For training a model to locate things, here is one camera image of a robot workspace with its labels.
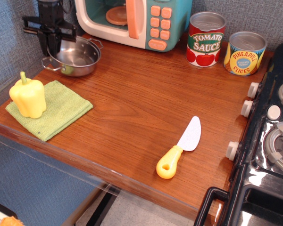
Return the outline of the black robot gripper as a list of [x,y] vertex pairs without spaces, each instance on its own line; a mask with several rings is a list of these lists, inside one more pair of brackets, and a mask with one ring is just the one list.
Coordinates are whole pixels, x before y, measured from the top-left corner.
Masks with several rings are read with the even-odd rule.
[[69,10],[64,8],[62,0],[39,0],[37,4],[38,16],[22,17],[23,30],[38,36],[42,52],[47,57],[48,39],[49,52],[55,56],[60,51],[62,39],[76,40],[76,26],[64,20],[64,14],[69,14],[73,8],[72,3]]

